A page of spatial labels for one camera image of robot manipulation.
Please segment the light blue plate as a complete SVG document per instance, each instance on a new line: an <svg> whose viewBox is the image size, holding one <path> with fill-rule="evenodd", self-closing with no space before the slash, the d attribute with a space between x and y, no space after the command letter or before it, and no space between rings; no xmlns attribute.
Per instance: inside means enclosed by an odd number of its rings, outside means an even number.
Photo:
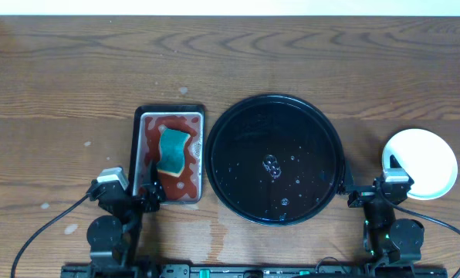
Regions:
<svg viewBox="0 0 460 278"><path fill-rule="evenodd" d="M390 158L414 180L408 197L417 200L437 199L448 193L458 176L458 162L449 146L437 134L411 128L393 135L385 144L381 161L390 167Z"/></svg>

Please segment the green and yellow sponge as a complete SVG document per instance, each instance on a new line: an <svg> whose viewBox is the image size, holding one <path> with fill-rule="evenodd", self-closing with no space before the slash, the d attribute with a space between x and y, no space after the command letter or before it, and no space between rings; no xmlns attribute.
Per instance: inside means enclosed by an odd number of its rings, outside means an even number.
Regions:
<svg viewBox="0 0 460 278"><path fill-rule="evenodd" d="M185 167L185 145L191 135L182 131L166 128L159 140L160 160L157 170L172 177L180 177Z"/></svg>

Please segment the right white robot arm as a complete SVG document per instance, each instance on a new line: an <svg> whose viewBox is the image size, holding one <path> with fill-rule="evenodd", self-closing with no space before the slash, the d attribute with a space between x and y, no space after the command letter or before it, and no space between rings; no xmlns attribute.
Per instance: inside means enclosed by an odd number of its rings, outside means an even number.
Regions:
<svg viewBox="0 0 460 278"><path fill-rule="evenodd" d="M347 195L350 208L364 211L364 248L371 259L364 265L369 277L414 277L414 262L421 259L424 226L414 219L398 219L394 207L408 198L414 180L390 158L391 167L371 185L357 185L351 167L345 165L338 193Z"/></svg>

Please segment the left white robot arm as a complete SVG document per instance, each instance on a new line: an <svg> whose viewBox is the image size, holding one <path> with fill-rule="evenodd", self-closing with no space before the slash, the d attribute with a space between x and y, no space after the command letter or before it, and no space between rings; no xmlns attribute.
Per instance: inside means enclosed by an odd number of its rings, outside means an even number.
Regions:
<svg viewBox="0 0 460 278"><path fill-rule="evenodd" d="M160 267L147 256L137 258L142 218L157 212L166 195L149 164L138 190L129 188L121 167L103 170L86 192L108 215L95 219L87 230L92 277L159 277Z"/></svg>

